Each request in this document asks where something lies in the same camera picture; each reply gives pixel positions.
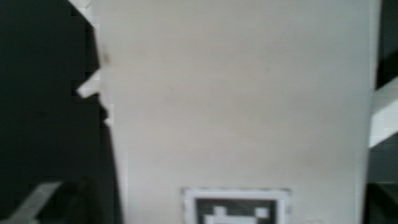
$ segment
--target white surface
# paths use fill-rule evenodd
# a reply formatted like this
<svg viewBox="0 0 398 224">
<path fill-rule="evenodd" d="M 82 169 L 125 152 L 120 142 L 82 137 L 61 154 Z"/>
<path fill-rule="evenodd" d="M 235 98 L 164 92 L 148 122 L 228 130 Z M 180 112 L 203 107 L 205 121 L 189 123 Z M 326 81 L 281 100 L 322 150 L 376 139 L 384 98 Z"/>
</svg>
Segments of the white surface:
<svg viewBox="0 0 398 224">
<path fill-rule="evenodd" d="M 372 118 L 370 148 L 398 132 L 398 79 L 376 93 L 376 110 Z"/>
<path fill-rule="evenodd" d="M 292 224 L 360 223 L 379 1 L 98 3 L 127 223 L 182 224 L 203 186 L 290 188 Z"/>
<path fill-rule="evenodd" d="M 185 221 L 187 224 L 198 224 L 198 205 L 196 205 L 196 200 L 198 199 L 246 199 L 246 200 L 276 200 L 278 201 L 278 208 L 276 208 L 276 218 L 278 218 L 278 223 L 276 224 L 287 224 L 288 223 L 288 211 L 292 209 L 292 195 L 287 190 L 257 190 L 257 189 L 185 189 L 184 191 L 184 197 L 185 197 Z M 230 217 L 225 216 L 225 207 L 216 208 L 216 216 L 207 217 L 207 222 L 214 223 L 226 223 L 226 224 L 235 224 L 235 222 L 251 223 L 253 220 L 257 220 L 255 217 Z M 267 216 L 267 211 L 269 210 L 257 210 L 258 217 Z"/>
</svg>

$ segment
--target black and white square pattern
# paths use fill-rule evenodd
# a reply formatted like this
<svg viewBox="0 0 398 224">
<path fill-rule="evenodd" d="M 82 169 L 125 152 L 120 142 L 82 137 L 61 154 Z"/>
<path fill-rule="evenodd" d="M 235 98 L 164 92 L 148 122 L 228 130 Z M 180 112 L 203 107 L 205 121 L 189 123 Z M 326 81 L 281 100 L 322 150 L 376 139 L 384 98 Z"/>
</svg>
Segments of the black and white square pattern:
<svg viewBox="0 0 398 224">
<path fill-rule="evenodd" d="M 187 224 L 287 224 L 287 190 L 185 189 Z"/>
</svg>

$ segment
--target white panel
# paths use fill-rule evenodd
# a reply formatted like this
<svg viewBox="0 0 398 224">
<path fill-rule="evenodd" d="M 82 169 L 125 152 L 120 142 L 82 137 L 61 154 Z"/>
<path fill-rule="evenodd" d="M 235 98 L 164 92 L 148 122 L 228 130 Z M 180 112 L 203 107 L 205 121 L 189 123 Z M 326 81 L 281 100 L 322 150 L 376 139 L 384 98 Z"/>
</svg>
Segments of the white panel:
<svg viewBox="0 0 398 224">
<path fill-rule="evenodd" d="M 377 1 L 100 5 L 127 223 L 182 224 L 182 188 L 288 188 L 292 223 L 360 223 Z"/>
</svg>

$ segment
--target dark background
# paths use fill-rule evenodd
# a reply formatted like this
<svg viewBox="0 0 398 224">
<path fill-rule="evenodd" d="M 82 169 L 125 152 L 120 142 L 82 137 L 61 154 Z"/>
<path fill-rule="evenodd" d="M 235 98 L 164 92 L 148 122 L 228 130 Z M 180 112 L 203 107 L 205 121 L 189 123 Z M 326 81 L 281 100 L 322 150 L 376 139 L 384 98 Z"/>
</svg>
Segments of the dark background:
<svg viewBox="0 0 398 224">
<path fill-rule="evenodd" d="M 0 218 L 47 181 L 97 182 L 120 224 L 109 130 L 77 87 L 98 69 L 91 26 L 66 0 L 0 1 Z"/>
</svg>

